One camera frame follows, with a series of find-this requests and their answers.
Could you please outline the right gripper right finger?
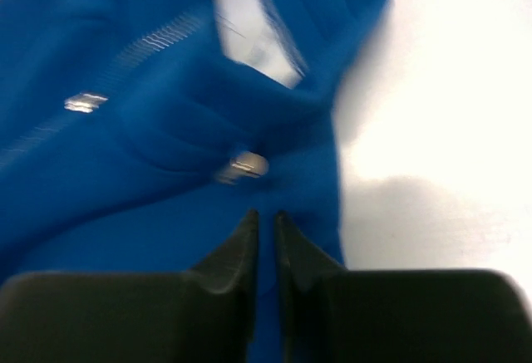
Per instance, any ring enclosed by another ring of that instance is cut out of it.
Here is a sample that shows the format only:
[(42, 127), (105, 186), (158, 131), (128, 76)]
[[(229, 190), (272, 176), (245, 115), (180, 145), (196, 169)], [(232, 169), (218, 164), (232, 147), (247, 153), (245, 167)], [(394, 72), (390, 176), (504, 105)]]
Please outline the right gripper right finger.
[(486, 270), (351, 271), (279, 213), (286, 362), (528, 362), (531, 321)]

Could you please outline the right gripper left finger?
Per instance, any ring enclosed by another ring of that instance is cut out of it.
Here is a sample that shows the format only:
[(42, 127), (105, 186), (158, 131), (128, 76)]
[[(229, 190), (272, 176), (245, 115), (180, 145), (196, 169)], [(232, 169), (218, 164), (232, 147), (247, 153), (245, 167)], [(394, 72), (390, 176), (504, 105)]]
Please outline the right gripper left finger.
[(1, 290), (4, 362), (243, 362), (259, 215), (182, 272), (30, 272)]

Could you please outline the silver zipper pull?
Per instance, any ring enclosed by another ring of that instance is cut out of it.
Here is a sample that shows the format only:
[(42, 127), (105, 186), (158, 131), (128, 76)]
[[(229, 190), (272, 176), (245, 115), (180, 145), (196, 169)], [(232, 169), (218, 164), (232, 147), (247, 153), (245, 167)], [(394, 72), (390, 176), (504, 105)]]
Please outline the silver zipper pull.
[(215, 178), (222, 184), (234, 184), (242, 178), (260, 178), (268, 173), (269, 163), (262, 155), (244, 151), (233, 157)]

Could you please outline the blue zip jacket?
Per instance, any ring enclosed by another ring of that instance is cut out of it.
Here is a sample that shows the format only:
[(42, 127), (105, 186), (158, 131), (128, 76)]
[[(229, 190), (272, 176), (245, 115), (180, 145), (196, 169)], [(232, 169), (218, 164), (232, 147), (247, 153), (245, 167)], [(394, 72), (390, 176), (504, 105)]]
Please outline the blue zip jacket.
[(179, 271), (254, 208), (248, 358), (282, 361), (274, 217), (342, 256), (332, 109), (386, 3), (1, 0), (2, 280)]

